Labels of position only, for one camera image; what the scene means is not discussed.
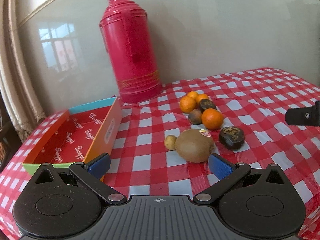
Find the dark brown fruit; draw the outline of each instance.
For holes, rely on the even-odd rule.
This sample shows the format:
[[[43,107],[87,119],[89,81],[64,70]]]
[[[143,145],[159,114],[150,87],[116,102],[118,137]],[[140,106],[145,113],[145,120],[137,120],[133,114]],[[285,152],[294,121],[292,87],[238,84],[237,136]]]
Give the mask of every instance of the dark brown fruit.
[[[229,150],[238,150],[243,145],[244,139],[243,130],[234,126],[221,129],[219,134],[219,141]]]
[[[192,124],[202,124],[201,116],[202,116],[201,111],[199,109],[194,109],[188,115],[188,118]]]
[[[202,135],[198,129],[183,131],[175,144],[177,153],[186,161],[193,163],[207,161],[214,146],[212,137]]]
[[[213,108],[217,110],[216,105],[209,99],[202,99],[199,102],[199,108],[202,113],[209,108]]]

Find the metal screw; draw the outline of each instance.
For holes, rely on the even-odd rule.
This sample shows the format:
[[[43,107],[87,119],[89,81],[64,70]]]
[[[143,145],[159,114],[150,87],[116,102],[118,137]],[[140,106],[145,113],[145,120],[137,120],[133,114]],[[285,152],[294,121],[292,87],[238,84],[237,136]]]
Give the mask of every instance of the metal screw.
[[[108,199],[110,201],[121,201],[123,200],[124,196],[122,194],[119,194],[119,193],[113,193],[111,195],[109,195]]]
[[[209,201],[211,199],[211,196],[206,193],[201,193],[196,196],[196,199],[199,201]]]

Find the small potato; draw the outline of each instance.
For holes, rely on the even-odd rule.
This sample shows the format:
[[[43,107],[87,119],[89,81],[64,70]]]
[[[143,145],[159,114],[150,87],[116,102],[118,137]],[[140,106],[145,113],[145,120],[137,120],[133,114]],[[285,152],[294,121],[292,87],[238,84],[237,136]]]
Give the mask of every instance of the small potato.
[[[164,146],[170,150],[173,151],[175,150],[175,143],[176,143],[176,137],[174,135],[168,135],[165,139],[164,139]]]

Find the kiwi fruit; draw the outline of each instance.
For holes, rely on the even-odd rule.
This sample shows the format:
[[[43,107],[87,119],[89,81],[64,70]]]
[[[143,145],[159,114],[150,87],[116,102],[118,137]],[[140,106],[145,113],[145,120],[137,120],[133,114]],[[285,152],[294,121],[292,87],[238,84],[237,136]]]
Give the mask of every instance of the kiwi fruit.
[[[183,131],[175,143],[177,153],[192,163],[207,161],[214,146],[212,137],[202,135],[198,129]]]
[[[202,124],[201,116],[202,116],[201,111],[199,109],[194,109],[188,115],[188,118],[192,124],[198,125],[198,124]]]

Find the curtain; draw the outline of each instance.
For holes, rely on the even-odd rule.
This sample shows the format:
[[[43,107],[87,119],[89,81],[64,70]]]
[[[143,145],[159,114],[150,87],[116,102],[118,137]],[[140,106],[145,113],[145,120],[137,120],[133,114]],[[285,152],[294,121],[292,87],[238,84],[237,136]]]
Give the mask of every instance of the curtain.
[[[0,0],[0,91],[13,126],[24,141],[45,118],[23,59],[16,0]]]

